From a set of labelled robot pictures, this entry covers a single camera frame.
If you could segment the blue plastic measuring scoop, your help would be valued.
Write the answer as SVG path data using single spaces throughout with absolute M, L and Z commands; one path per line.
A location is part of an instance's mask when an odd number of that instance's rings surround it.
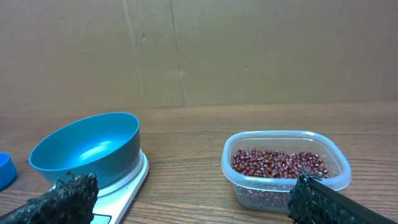
M 11 185 L 17 176 L 16 167 L 8 153 L 0 153 L 0 189 Z

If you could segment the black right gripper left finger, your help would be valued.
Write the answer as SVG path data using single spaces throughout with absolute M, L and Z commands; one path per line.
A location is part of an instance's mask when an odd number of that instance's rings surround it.
M 1 216 L 4 224 L 90 224 L 98 199 L 99 187 L 95 173 L 57 179 L 47 193 L 28 199 L 27 203 Z

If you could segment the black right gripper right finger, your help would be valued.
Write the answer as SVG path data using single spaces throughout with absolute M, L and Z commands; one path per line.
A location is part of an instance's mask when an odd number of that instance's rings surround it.
M 302 174 L 289 192 L 288 217 L 298 224 L 397 224 L 322 183 L 321 172 Z

